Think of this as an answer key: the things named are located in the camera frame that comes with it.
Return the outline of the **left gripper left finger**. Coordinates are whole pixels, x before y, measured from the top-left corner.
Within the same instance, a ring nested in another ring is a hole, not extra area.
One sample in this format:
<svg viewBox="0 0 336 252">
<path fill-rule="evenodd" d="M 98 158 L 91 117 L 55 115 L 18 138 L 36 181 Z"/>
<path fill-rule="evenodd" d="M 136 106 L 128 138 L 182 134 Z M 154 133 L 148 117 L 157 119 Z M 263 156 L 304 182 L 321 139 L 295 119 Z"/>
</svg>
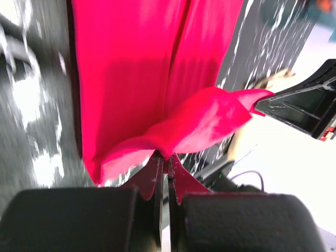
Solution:
<svg viewBox="0 0 336 252">
<path fill-rule="evenodd" d="M 136 190 L 130 248 L 161 248 L 164 158 L 154 152 L 122 188 Z"/>
</svg>

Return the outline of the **folded beige t shirt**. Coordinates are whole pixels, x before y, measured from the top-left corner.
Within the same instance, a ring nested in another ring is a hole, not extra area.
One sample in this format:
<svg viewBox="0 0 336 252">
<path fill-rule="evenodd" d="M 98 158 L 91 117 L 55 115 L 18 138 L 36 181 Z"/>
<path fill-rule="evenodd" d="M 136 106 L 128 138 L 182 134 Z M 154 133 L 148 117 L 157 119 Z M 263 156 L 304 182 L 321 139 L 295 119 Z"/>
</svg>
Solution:
<svg viewBox="0 0 336 252">
<path fill-rule="evenodd" d="M 283 69 L 259 81 L 255 88 L 278 92 L 290 87 L 294 80 L 295 73 L 290 69 Z M 267 124 L 268 120 L 265 117 L 253 115 L 252 119 L 234 134 L 227 151 L 227 159 L 238 162 L 252 151 L 265 137 Z"/>
</svg>

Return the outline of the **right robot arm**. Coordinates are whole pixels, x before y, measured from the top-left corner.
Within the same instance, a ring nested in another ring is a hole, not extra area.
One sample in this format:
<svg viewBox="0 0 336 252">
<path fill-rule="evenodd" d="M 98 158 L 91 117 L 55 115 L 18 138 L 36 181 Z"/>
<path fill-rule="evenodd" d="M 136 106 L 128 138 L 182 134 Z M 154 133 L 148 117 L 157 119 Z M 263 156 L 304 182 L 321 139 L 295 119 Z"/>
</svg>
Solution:
<svg viewBox="0 0 336 252">
<path fill-rule="evenodd" d="M 335 60 L 328 59 L 303 82 L 263 98 L 256 110 L 308 136 L 320 140 L 335 138 Z M 219 161 L 195 174 L 195 178 L 215 192 L 263 192 L 251 185 L 236 185 L 227 178 L 234 162 L 225 154 Z"/>
</svg>

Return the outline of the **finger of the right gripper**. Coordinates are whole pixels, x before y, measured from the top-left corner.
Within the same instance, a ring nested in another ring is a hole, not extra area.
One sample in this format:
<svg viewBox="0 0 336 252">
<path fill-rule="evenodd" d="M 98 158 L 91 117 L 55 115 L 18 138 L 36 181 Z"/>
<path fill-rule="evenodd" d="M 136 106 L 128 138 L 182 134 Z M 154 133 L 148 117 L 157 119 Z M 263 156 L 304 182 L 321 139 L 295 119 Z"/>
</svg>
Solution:
<svg viewBox="0 0 336 252">
<path fill-rule="evenodd" d="M 255 110 L 314 139 L 335 139 L 335 59 L 303 82 L 258 100 Z"/>
</svg>

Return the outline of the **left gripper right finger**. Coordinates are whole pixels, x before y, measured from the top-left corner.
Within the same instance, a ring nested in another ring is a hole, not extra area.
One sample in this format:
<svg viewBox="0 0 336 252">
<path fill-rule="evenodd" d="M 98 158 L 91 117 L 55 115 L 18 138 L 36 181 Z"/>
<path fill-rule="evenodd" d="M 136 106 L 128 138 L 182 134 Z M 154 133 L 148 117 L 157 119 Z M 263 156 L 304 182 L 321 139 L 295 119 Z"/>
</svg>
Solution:
<svg viewBox="0 0 336 252">
<path fill-rule="evenodd" d="M 167 163 L 172 248 L 214 248 L 214 194 L 174 154 Z"/>
</svg>

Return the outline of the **teal laundry basket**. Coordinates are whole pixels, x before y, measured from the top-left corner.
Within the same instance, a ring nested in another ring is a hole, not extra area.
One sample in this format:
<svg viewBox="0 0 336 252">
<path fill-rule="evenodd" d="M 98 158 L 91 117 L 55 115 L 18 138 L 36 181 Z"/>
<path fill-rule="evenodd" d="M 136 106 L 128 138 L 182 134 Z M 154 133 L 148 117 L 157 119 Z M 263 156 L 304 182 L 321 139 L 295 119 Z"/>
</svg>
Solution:
<svg viewBox="0 0 336 252">
<path fill-rule="evenodd" d="M 331 29 L 329 42 L 335 43 L 335 1 L 308 1 L 307 18 Z"/>
</svg>

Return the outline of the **red t shirt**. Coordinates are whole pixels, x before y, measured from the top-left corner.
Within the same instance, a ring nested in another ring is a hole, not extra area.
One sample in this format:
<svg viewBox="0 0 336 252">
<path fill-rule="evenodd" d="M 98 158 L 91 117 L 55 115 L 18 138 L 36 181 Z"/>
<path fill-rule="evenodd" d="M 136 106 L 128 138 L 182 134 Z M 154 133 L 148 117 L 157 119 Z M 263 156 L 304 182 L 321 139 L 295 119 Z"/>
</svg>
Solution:
<svg viewBox="0 0 336 252">
<path fill-rule="evenodd" d="M 97 185 L 154 151 L 204 150 L 255 112 L 262 89 L 215 87 L 242 1 L 72 1 L 82 156 Z"/>
</svg>

